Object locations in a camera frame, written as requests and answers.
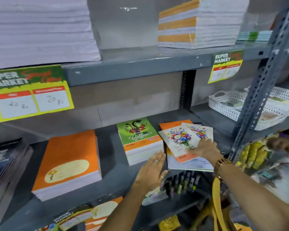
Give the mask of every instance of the stack of notebooks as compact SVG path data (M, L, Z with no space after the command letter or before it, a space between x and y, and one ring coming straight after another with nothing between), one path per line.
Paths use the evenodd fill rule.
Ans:
M87 0L0 0L0 69L97 60Z
M51 138L32 189L41 201L102 179L94 130Z
M234 45L249 0L191 0L160 13L158 46L199 49Z
M164 152L163 140L146 118L118 123L117 127L130 166Z
M238 41L269 41L272 31L242 32L238 36Z
M161 123L158 133L167 144L169 169L213 171L213 166L204 158L192 155L189 149L196 148L201 138L213 141L213 128L193 124L190 120Z
M119 197L92 208L94 215L86 220L86 231L97 231L122 200Z
M23 139L0 143L0 222L32 152Z

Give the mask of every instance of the white basket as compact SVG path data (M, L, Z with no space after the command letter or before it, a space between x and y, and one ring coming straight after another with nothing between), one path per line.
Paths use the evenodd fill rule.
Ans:
M227 102L229 100L239 100L240 102L244 103L246 95L247 93L241 93L238 91L218 91L215 94L209 96L209 107L225 115L226 117L237 121L240 112L235 110L233 107L222 104L221 102ZM261 131L278 123L281 123L289 115L289 109L286 109L286 107L283 105L272 106L266 104L263 108L263 111L275 113L277 114L277 116L274 119L268 121L259 120L255 128L256 131Z
M287 100L286 103L284 102L279 102L277 100L273 100L273 99L268 99L267 100L267 104L271 105L271 106L275 106L275 105L284 105L285 109L289 109L289 90L285 89L285 88L281 88L281 87L274 87L270 93L270 97L278 97L278 98L282 98Z

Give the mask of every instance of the price tag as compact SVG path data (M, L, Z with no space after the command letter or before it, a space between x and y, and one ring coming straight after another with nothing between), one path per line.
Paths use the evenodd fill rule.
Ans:
M60 65L0 70L0 122L73 108Z
M42 112L70 106L64 86L36 89L33 94Z
M233 77L242 65L243 55L243 50L213 54L213 66L208 83Z

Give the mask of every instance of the gold bracelet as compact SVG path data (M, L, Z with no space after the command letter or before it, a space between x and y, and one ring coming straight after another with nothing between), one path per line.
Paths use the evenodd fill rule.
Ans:
M221 180L221 177L219 176L218 172L219 172L219 168L222 164L233 164L233 163L230 160L225 159L225 158L219 159L216 162L215 167L214 167L214 176L219 178L220 180Z

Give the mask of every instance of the plastic wrap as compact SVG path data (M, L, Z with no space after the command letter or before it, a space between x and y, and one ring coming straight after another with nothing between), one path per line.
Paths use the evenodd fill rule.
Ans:
M160 12L158 46L207 48L233 45L249 0L192 0Z

